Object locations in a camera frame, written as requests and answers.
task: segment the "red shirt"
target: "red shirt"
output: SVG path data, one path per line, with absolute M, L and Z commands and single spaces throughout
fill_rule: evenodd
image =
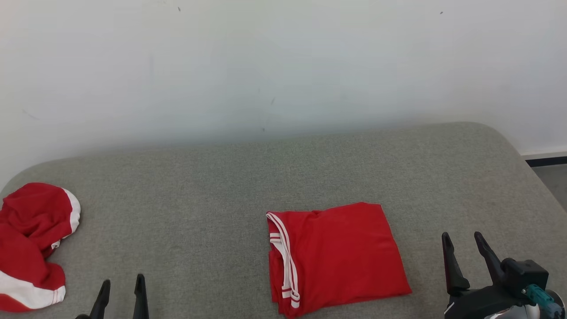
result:
M 288 318 L 412 292 L 380 205 L 266 216 L 272 301 Z

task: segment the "red fabric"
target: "red fabric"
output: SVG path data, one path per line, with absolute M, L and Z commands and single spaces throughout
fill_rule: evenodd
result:
M 412 292 L 380 205 L 357 203 L 325 211 L 268 212 L 267 216 L 272 301 L 286 317 Z M 297 275 L 290 272 L 291 297 L 282 296 L 286 267 L 275 246 L 280 240 L 277 233 L 281 241 L 289 242 L 297 271 Z
M 65 285 L 65 274 L 45 258 L 53 252 L 52 244 L 73 232 L 72 210 L 65 190 L 49 184 L 30 183 L 4 198 L 0 210 L 0 310 L 31 310 L 11 297 L 27 292 L 10 288 L 14 279 L 54 291 L 53 302 L 58 302 L 55 294 Z M 31 295 L 26 298 L 38 300 Z

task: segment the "gray fabric surface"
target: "gray fabric surface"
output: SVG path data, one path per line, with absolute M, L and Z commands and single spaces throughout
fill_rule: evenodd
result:
M 280 318 L 270 301 L 267 210 L 380 203 L 413 294 L 332 307 L 305 318 L 441 318 L 447 305 L 441 233 L 473 287 L 490 284 L 473 233 L 501 257 L 534 259 L 567 296 L 567 214 L 495 130 L 475 123 L 239 145 L 73 158 L 32 167 L 27 182 L 65 187 L 81 224 L 50 261 L 67 295 L 32 314 L 88 313 L 112 281 L 107 318 L 132 316 L 136 274 L 151 318 Z
M 532 169 L 563 206 L 563 209 L 567 209 L 567 164 L 533 167 Z

